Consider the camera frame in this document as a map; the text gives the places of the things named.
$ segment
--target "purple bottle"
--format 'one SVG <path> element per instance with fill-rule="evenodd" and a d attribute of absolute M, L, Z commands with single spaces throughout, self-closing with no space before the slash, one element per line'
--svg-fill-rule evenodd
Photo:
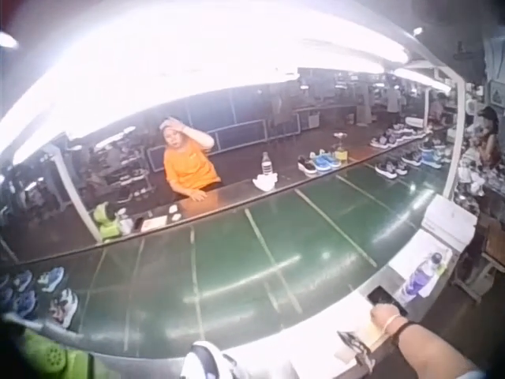
<path fill-rule="evenodd" d="M 402 286 L 400 290 L 400 302 L 406 303 L 415 298 L 419 291 L 435 276 L 441 262 L 442 254 L 433 253 L 430 258 L 421 263 Z"/>

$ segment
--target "wristband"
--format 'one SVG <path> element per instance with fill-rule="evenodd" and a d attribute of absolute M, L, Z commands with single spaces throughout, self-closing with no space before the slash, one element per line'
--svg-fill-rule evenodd
<path fill-rule="evenodd" d="M 397 314 L 394 314 L 393 316 L 389 317 L 389 319 L 387 319 L 386 321 L 386 324 L 384 324 L 383 328 L 382 328 L 382 334 L 386 333 L 386 329 L 389 325 L 391 325 L 391 323 L 396 320 L 398 317 L 401 317 L 402 315 L 400 313 L 397 313 Z"/>
<path fill-rule="evenodd" d="M 393 336 L 391 337 L 391 343 L 393 343 L 393 346 L 398 347 L 398 344 L 400 343 L 400 335 L 405 329 L 407 329 L 411 325 L 417 325 L 417 322 L 407 321 L 405 324 L 403 324 L 398 328 L 395 334 L 393 334 Z"/>

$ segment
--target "plastic bottle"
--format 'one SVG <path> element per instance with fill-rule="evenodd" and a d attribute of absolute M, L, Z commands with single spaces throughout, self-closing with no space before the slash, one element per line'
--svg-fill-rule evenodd
<path fill-rule="evenodd" d="M 261 160 L 261 170 L 263 175 L 270 175 L 274 172 L 273 166 L 271 165 L 270 157 L 267 152 L 263 152 L 263 159 Z"/>
<path fill-rule="evenodd" d="M 415 298 L 420 290 L 435 276 L 442 262 L 442 254 L 433 253 L 430 258 L 421 263 L 400 289 L 399 301 L 408 303 Z"/>

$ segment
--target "hand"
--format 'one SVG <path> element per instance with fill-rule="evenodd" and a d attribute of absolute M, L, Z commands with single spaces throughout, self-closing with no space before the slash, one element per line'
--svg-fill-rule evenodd
<path fill-rule="evenodd" d="M 207 194 L 202 190 L 194 189 L 189 193 L 189 197 L 194 201 L 202 201 L 207 197 Z"/>
<path fill-rule="evenodd" d="M 392 304 L 377 304 L 372 308 L 372 311 L 370 312 L 370 315 L 372 316 L 372 322 L 380 330 L 382 330 L 384 326 L 386 326 L 386 323 L 397 314 L 400 314 L 400 311 L 396 306 Z M 396 330 L 398 330 L 398 328 L 405 323 L 406 319 L 404 317 L 397 317 L 387 326 L 387 330 L 385 332 L 388 335 L 395 334 Z"/>
<path fill-rule="evenodd" d="M 184 128 L 186 127 L 186 125 L 184 125 L 182 122 L 180 122 L 179 120 L 176 120 L 173 117 L 169 117 L 167 119 L 166 123 L 169 128 L 171 128 L 175 131 L 181 132 L 181 133 L 182 133 L 182 130 L 184 130 Z"/>

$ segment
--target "orange t-shirt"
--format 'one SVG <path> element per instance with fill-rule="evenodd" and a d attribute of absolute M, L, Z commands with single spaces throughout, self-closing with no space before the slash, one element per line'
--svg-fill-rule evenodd
<path fill-rule="evenodd" d="M 214 165 L 206 157 L 201 146 L 188 138 L 185 149 L 168 148 L 163 157 L 166 181 L 175 181 L 184 188 L 199 190 L 209 184 L 221 182 Z"/>

